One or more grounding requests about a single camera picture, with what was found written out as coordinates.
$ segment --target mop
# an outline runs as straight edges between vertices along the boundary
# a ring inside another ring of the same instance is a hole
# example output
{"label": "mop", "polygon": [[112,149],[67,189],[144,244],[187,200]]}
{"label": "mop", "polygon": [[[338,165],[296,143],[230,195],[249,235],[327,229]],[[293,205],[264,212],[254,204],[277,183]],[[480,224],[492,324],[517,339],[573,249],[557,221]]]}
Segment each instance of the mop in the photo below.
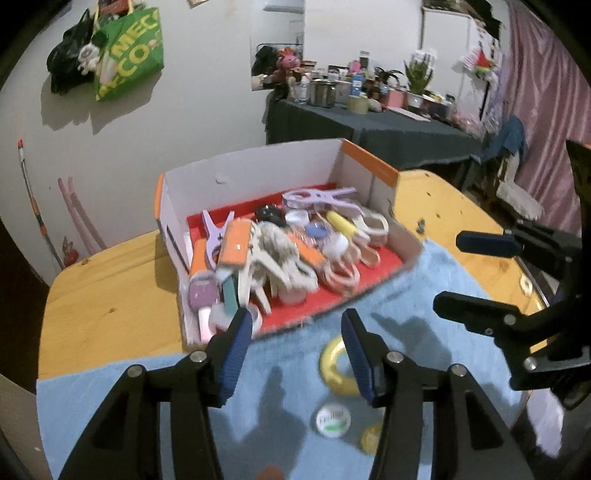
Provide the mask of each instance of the mop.
{"label": "mop", "polygon": [[29,195],[31,207],[33,208],[33,213],[35,214],[35,217],[37,218],[37,223],[39,224],[39,231],[41,232],[41,236],[45,239],[47,246],[49,247],[49,250],[53,254],[54,258],[56,259],[58,265],[63,270],[64,264],[61,261],[60,256],[57,254],[55,247],[51,243],[51,239],[49,238],[49,235],[47,234],[47,227],[45,226],[45,223],[43,223],[43,218],[41,218],[41,212],[39,211],[39,206],[37,205],[37,201],[35,200],[35,197],[33,196],[33,192],[31,191],[31,185],[29,183],[29,178],[27,176],[27,169],[25,167],[25,150],[24,150],[24,146],[22,143],[22,138],[18,139],[18,155],[21,159],[22,177],[25,179],[25,186],[27,187],[27,193]]}

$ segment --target dark table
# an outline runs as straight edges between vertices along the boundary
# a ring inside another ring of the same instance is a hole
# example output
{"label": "dark table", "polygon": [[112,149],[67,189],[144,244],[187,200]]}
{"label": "dark table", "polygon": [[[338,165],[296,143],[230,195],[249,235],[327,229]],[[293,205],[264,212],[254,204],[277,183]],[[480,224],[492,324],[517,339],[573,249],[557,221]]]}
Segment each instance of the dark table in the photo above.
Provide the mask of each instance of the dark table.
{"label": "dark table", "polygon": [[435,120],[420,122],[390,111],[358,115],[342,105],[321,108],[271,102],[267,144],[319,138],[351,140],[397,170],[462,162],[454,181],[460,190],[482,151],[478,140]]}

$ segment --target white stuffed animal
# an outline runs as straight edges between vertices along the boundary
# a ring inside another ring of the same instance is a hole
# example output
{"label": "white stuffed animal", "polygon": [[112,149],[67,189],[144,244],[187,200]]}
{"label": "white stuffed animal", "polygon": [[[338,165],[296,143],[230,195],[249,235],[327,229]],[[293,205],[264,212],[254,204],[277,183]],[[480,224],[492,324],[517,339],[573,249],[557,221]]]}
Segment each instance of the white stuffed animal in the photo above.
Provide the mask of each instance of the white stuffed animal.
{"label": "white stuffed animal", "polygon": [[88,72],[94,72],[100,60],[99,47],[89,43],[84,45],[78,55],[78,70],[82,71],[82,75],[87,75]]}

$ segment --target red tray liner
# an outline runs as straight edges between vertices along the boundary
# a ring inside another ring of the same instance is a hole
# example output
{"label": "red tray liner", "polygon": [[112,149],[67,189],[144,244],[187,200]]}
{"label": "red tray liner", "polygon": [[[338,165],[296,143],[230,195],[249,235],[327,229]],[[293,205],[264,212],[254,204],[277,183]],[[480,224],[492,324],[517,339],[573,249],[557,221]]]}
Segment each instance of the red tray liner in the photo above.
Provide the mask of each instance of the red tray liner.
{"label": "red tray liner", "polygon": [[[336,188],[336,184],[328,183],[305,188],[330,190]],[[236,218],[242,217],[252,219],[254,217],[253,212],[257,208],[269,203],[280,205],[282,203],[282,194],[283,192],[278,192],[248,202],[209,210],[209,215],[217,226],[223,225],[228,217],[228,213],[232,210],[234,210]],[[195,215],[187,217],[187,223],[189,224],[189,232],[193,245],[200,238],[206,237],[201,213],[196,213]],[[368,268],[359,263],[358,268],[361,280],[356,294],[369,290],[402,267],[402,260],[400,257],[389,248],[380,248],[378,249],[378,252],[382,258],[378,268]],[[330,291],[323,284],[320,284],[320,289],[317,292],[309,294],[306,298],[306,302],[300,305],[286,306],[283,305],[279,299],[270,299],[272,312],[269,315],[263,316],[261,332],[273,332],[278,329],[287,328],[294,324],[301,323],[308,317],[330,310],[347,299],[347,297],[343,297],[341,294]]]}

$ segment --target black plastic bag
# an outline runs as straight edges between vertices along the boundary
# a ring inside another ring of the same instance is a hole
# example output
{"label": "black plastic bag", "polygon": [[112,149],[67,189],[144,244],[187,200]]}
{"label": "black plastic bag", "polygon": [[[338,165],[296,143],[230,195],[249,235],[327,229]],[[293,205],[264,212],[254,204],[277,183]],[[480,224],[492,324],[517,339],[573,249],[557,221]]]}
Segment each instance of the black plastic bag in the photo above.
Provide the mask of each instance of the black plastic bag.
{"label": "black plastic bag", "polygon": [[63,95],[82,83],[92,82],[94,75],[82,75],[78,70],[78,54],[92,38],[93,18],[86,9],[77,25],[64,32],[61,43],[47,57],[51,73],[51,92]]}
{"label": "black plastic bag", "polygon": [[277,60],[280,58],[277,49],[265,45],[255,55],[255,63],[252,65],[251,75],[256,76],[264,73],[270,75],[277,70]]}

